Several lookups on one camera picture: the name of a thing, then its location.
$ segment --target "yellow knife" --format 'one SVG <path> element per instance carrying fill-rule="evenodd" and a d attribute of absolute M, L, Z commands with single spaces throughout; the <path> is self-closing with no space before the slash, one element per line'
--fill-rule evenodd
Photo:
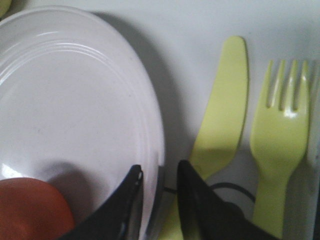
<path fill-rule="evenodd" d="M 248 101 L 249 76 L 245 40 L 229 37 L 223 44 L 216 78 L 189 158 L 206 180 L 234 158 L 241 139 Z M 183 240 L 177 198 L 159 240 Z"/>

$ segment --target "white countertop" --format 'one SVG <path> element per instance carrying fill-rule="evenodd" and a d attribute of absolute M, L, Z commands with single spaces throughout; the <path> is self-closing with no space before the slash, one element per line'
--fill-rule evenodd
<path fill-rule="evenodd" d="M 219 176 L 255 193 L 257 171 L 249 136 L 268 61 L 320 59 L 320 1 L 13 0 L 7 15 L 46 5 L 97 14 L 135 49 L 158 97 L 166 140 L 164 185 L 170 189 L 176 185 L 177 164 L 188 159 L 201 125 L 223 41 L 244 37 L 250 70 L 247 120 L 238 157 Z M 244 176 L 253 183 L 247 184 Z M 244 210 L 247 215 L 252 207 Z M 161 213 L 157 226 L 165 211 Z"/>

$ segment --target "white surface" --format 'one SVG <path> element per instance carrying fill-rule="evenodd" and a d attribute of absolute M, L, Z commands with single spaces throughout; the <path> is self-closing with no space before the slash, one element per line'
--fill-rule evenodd
<path fill-rule="evenodd" d="M 250 67 L 244 136 L 234 161 L 212 181 L 228 180 L 255 193 L 257 171 L 249 150 L 249 136 L 268 61 L 320 58 L 320 1 L 25 0 L 14 2 L 11 12 L 52 4 L 99 13 L 138 53 L 160 103 L 166 139 L 165 185 L 169 188 L 175 187 L 177 163 L 188 158 L 198 133 L 223 41 L 232 35 L 244 37 Z M 299 192 L 303 188 L 299 180 L 299 176 L 306 176 L 301 174 L 303 171 L 300 166 L 289 189 Z M 294 194 L 289 192 L 290 199 Z M 171 196 L 165 193 L 163 199 Z M 162 205 L 157 227 L 167 205 Z M 305 201 L 288 208 L 298 215 L 306 206 Z M 252 207 L 244 209 L 247 216 Z M 307 239 L 312 233 L 306 233 L 305 229 L 303 221 L 291 224 L 288 231 L 300 232 L 303 234 L 300 239 Z"/>
<path fill-rule="evenodd" d="M 2 21 L 0 123 L 0 179 L 52 183 L 77 223 L 140 164 L 145 232 L 164 164 L 162 121 L 143 65 L 106 22 L 65 7 Z"/>
<path fill-rule="evenodd" d="M 311 91 L 309 144 L 307 162 L 314 172 L 320 171 L 320 66 L 315 71 Z"/>

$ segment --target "fork handle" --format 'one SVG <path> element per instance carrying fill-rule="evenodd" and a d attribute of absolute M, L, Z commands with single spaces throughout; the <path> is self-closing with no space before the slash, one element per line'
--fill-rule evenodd
<path fill-rule="evenodd" d="M 288 181 L 277 180 L 273 182 L 259 177 L 252 221 L 261 229 L 282 239 Z"/>

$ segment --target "plate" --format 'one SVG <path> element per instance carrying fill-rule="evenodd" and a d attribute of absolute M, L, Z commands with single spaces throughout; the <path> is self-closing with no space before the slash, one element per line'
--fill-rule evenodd
<path fill-rule="evenodd" d="M 0 135 L 0 179 L 53 184 L 76 222 L 140 164 L 145 232 L 164 164 L 162 120 L 144 66 L 108 23 L 71 7 L 1 21 Z"/>

